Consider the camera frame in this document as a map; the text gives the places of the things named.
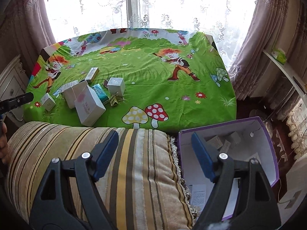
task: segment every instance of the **cartoon character with orange hair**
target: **cartoon character with orange hair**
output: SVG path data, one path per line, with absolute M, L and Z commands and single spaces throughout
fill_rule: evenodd
M 41 83 L 39 83 L 36 86 L 32 86 L 33 88 L 39 88 L 43 83 L 48 82 L 46 93 L 50 92 L 50 88 L 52 87 L 52 84 L 54 80 L 56 80 L 60 74 L 61 74 L 61 68 L 66 65 L 69 61 L 66 60 L 61 55 L 53 55 L 48 59 L 48 64 L 46 65 L 46 71 L 47 71 L 47 79 L 43 80 Z
M 176 81 L 179 80 L 178 79 L 178 71 L 182 70 L 184 71 L 187 75 L 191 76 L 192 79 L 194 81 L 200 81 L 199 78 L 197 78 L 197 76 L 195 75 L 195 73 L 192 73 L 192 71 L 189 68 L 189 63 L 183 59 L 179 57 L 179 53 L 181 53 L 181 51 L 179 49 L 171 49 L 171 48 L 165 48 L 165 49 L 161 49 L 158 54 L 153 53 L 155 56 L 158 56 L 161 58 L 161 61 L 163 62 L 168 62 L 172 65 L 175 65 L 175 69 L 173 71 L 173 75 L 172 77 L 168 78 L 168 81 Z

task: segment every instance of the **brown boot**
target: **brown boot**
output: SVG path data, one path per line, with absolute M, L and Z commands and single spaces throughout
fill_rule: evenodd
M 194 81 L 200 81 L 200 79 L 197 78 L 197 76 L 194 73 L 190 73 L 189 75 L 192 77 Z
M 175 67 L 175 69 L 173 71 L 173 76 L 168 78 L 167 80 L 168 81 L 177 81 L 177 80 L 179 80 L 178 77 L 177 77 L 177 73 L 178 73 L 179 70 L 180 70 L 179 67 Z
M 46 93 L 49 93 L 50 92 L 50 88 L 51 88 L 52 86 L 48 86 L 47 87 L 47 90 L 46 90 Z
M 39 83 L 38 85 L 32 86 L 32 87 L 33 87 L 34 89 L 37 89 L 37 88 L 39 88 L 39 87 L 41 86 L 41 84 L 47 82 L 48 80 L 49 80 L 49 79 L 45 79 L 45 80 L 43 80 L 41 83 Z

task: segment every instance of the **red flower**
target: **red flower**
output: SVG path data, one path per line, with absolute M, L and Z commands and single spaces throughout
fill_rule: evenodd
M 34 103 L 34 105 L 35 105 L 36 107 L 40 107 L 40 106 L 41 106 L 41 103 L 38 102 L 38 101 L 36 101 L 36 102 Z
M 207 97 L 206 94 L 201 93 L 201 92 L 196 93 L 195 96 L 198 97 L 198 98 L 206 98 Z

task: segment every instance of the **orange hair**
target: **orange hair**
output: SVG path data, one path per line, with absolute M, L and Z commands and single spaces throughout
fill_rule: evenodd
M 181 53 L 181 50 L 179 49 L 171 49 L 171 48 L 165 48 L 165 49 L 161 49 L 159 52 L 158 52 L 158 56 L 163 56 L 163 55 L 166 55 L 168 53 Z
M 50 62 L 53 62 L 53 61 L 57 61 L 57 62 L 60 62 L 60 63 L 62 63 L 62 64 L 67 64 L 67 63 L 69 63 L 69 61 L 68 60 L 66 60 L 63 56 L 61 56 L 61 55 L 52 55 L 50 58 L 49 58 L 49 61 Z

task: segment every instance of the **white shelf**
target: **white shelf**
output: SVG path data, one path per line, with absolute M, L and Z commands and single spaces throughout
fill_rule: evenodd
M 307 106 L 307 95 L 305 94 L 306 92 L 306 84 L 303 82 L 301 77 L 293 70 L 293 68 L 290 66 L 288 62 L 286 62 L 284 65 L 280 62 L 278 62 L 271 54 L 269 54 L 266 50 L 263 50 L 263 53 L 270 58 L 272 62 L 274 62 L 275 65 L 278 66 L 278 68 L 286 75 L 288 80 L 292 83 L 293 87 L 295 90 L 297 90 L 298 94 L 302 98 L 304 104 Z M 304 89 L 303 91 L 301 88 L 297 85 L 297 83 L 294 81 L 293 77 L 296 78 L 298 83 L 302 86 Z

